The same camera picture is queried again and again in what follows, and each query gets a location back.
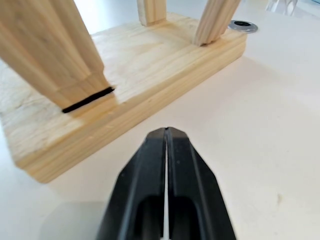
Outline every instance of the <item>metal washer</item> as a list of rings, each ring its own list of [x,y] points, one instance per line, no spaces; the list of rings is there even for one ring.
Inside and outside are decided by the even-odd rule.
[[[258,31],[258,26],[249,21],[232,20],[228,26],[229,29],[234,29],[247,34],[252,34]]]

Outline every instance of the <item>black line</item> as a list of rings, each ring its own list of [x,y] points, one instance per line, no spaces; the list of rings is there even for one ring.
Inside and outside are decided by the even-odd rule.
[[[88,96],[87,98],[85,98],[85,99],[83,99],[83,100],[81,100],[81,101],[79,101],[79,102],[77,102],[77,103],[75,103],[75,104],[73,104],[71,106],[66,107],[65,109],[62,109],[62,112],[64,114],[70,113],[73,110],[76,110],[76,109],[78,109],[78,108],[80,108],[80,107],[82,107],[84,105],[87,105],[87,104],[91,103],[94,100],[97,100],[97,99],[99,99],[99,98],[101,98],[101,97],[103,97],[103,96],[105,96],[107,94],[112,93],[114,90],[115,89],[112,86],[110,86],[110,87],[108,87],[108,88],[106,88],[106,89],[104,89],[102,91],[99,91],[99,92],[97,92],[95,94],[92,94],[91,96]]]

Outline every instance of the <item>wood grain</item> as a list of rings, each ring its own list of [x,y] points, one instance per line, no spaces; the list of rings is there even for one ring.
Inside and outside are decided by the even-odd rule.
[[[208,0],[193,43],[197,46],[210,44],[223,34],[241,0]]]
[[[0,57],[39,93],[66,108],[109,87],[73,0],[0,5]]]
[[[166,20],[166,0],[137,0],[138,14],[143,26],[151,26]]]
[[[243,54],[247,36],[232,30],[208,46],[191,44],[197,24],[170,13],[151,27],[131,23],[94,35],[116,89],[71,114],[2,67],[0,117],[15,164],[47,183]]]

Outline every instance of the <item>screw hole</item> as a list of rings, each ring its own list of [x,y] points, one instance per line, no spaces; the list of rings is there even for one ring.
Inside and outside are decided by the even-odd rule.
[[[251,26],[250,23],[245,22],[245,21],[235,21],[234,24],[235,24],[235,25],[238,25],[238,26],[244,26],[244,27],[249,27],[249,26]]]

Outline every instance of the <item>wooden stool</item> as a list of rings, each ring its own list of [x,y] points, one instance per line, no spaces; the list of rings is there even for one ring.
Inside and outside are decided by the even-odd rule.
[[[137,0],[141,24],[90,36],[72,0],[1,0],[0,117],[15,164],[47,183],[239,58],[247,36],[226,30],[239,2],[209,0],[199,22]]]

